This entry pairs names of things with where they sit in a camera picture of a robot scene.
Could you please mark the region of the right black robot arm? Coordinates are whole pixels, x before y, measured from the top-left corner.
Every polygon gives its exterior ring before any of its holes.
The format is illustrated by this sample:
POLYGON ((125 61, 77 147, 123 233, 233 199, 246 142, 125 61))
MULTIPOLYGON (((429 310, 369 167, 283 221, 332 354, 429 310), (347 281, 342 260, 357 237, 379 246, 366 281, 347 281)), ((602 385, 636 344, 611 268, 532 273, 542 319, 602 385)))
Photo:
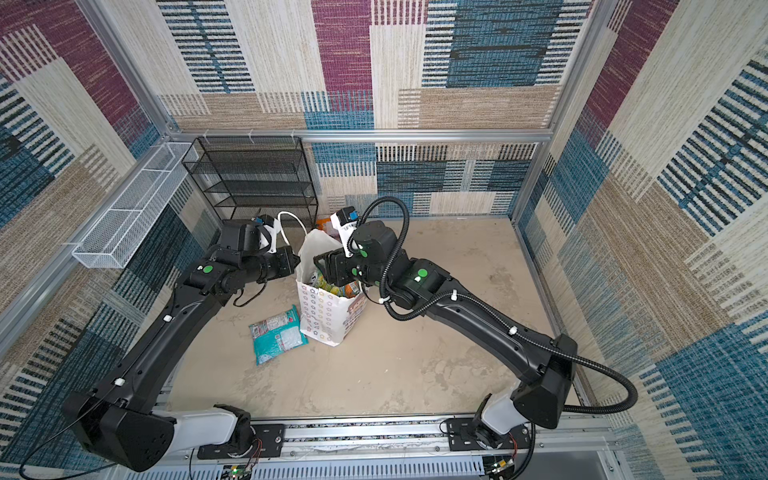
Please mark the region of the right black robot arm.
POLYGON ((482 403, 476 423, 483 442, 493 443, 523 423, 558 426, 574 378, 565 358, 577 351, 573 339, 531 330, 474 296, 436 263, 396 251, 396 234, 381 221, 364 224, 351 238, 356 252, 337 248, 312 258, 329 283, 342 286, 357 280, 382 286, 386 304, 458 331, 517 377, 516 385, 482 403))

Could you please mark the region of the orange candy bag front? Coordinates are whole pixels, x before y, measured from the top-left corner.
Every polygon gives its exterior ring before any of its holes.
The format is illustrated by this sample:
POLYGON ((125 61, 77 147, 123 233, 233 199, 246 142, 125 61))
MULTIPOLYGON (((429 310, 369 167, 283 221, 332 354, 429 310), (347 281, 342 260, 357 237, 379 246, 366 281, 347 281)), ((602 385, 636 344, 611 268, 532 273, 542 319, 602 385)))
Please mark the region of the orange candy bag front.
POLYGON ((348 299, 353 299, 361 293, 360 284, 356 280, 353 280, 352 282, 347 283, 344 286, 337 286, 337 285, 328 283, 325 286, 325 290, 340 298, 348 298, 348 299))

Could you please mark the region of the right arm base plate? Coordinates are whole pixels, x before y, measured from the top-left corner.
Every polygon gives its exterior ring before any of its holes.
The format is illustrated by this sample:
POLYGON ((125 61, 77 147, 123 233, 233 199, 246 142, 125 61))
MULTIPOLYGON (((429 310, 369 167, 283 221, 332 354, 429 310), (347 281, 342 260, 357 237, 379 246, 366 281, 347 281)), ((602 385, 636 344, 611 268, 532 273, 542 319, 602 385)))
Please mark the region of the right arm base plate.
POLYGON ((526 425, 513 428, 507 434, 498 434, 479 420, 453 417, 443 420, 440 432, 447 437, 451 451, 520 450, 530 446, 531 430, 526 425))

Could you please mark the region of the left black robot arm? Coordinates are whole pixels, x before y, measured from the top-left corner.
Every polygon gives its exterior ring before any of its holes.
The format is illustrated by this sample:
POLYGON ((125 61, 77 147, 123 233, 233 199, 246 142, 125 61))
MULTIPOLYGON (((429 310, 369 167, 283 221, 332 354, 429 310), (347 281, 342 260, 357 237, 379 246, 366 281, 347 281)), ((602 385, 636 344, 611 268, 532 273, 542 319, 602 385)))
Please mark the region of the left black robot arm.
POLYGON ((290 247, 256 253, 211 250, 193 262, 170 300, 127 355, 95 387, 73 392, 62 414, 89 453, 142 472, 171 450, 180 421, 154 414, 160 390, 202 328, 251 282, 294 273, 290 247))

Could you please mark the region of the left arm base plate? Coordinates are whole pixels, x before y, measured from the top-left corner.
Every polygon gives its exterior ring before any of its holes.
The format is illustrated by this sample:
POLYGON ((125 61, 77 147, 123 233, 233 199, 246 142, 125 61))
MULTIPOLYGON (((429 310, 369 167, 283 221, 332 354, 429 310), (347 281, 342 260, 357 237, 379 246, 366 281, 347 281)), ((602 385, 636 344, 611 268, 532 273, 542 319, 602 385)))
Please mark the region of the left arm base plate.
POLYGON ((196 453, 198 460, 238 460, 279 457, 285 437, 285 424, 252 424, 220 445, 204 445, 196 453))

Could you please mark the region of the white paper bag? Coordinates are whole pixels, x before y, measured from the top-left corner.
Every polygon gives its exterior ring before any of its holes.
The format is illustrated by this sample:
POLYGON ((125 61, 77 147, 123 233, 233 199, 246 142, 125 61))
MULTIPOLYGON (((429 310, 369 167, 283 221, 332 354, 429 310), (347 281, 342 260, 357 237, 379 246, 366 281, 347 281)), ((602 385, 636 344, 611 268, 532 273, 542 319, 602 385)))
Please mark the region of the white paper bag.
POLYGON ((308 231, 296 215, 280 211, 282 216, 292 217, 299 223, 305 238, 299 249, 300 264, 295 270, 297 291, 300 301, 300 329, 308 337, 328 346, 340 345, 360 318, 366 298, 362 291, 353 298, 340 298, 325 290, 326 285, 314 285, 316 272, 313 257, 341 248, 341 243, 322 230, 308 231))

